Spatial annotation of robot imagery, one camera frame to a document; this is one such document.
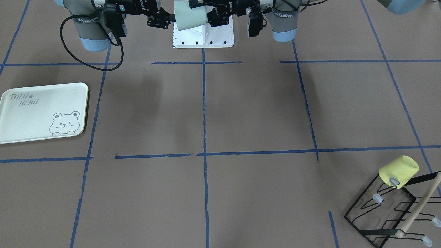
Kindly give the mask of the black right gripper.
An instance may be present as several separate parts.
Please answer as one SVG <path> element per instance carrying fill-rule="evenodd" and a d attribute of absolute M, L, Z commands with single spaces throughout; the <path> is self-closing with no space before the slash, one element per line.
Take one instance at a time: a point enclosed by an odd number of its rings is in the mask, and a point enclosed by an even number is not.
<path fill-rule="evenodd" d="M 147 25 L 150 27 L 167 29 L 171 22 L 175 22 L 175 15 L 165 11 L 159 0 L 116 0 L 115 4 L 119 11 L 124 14 L 154 15 L 154 18 L 148 18 Z"/>

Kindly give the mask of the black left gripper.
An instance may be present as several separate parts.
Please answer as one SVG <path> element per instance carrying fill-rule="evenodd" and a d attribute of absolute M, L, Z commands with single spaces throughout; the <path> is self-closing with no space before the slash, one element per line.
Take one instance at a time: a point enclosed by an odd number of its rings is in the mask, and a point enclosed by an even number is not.
<path fill-rule="evenodd" d="M 222 7 L 222 11 L 227 14 L 207 14 L 208 24 L 211 27 L 228 25 L 231 15 L 243 16 L 251 14 L 259 7 L 259 0 L 189 0 L 191 9 L 204 5 Z"/>

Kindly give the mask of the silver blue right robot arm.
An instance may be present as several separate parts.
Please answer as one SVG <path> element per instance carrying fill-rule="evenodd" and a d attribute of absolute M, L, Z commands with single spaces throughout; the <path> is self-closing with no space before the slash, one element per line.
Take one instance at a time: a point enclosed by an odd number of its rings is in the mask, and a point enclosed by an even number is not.
<path fill-rule="evenodd" d="M 167 29 L 175 16 L 162 8 L 159 0 L 55 0 L 73 17 L 83 47 L 101 52 L 110 47 L 109 34 L 127 36 L 127 15 L 148 16 L 147 25 Z"/>

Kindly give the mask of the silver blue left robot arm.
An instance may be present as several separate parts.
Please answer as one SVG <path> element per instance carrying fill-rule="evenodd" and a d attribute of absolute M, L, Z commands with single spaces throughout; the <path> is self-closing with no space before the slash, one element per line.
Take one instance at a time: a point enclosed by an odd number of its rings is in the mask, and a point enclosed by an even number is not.
<path fill-rule="evenodd" d="M 190 10 L 211 6 L 207 22 L 211 27 L 229 24 L 229 17 L 249 16 L 248 36 L 255 37 L 271 24 L 273 39 L 285 43 L 295 38 L 299 14 L 307 7 L 324 3 L 324 0 L 190 0 Z"/>

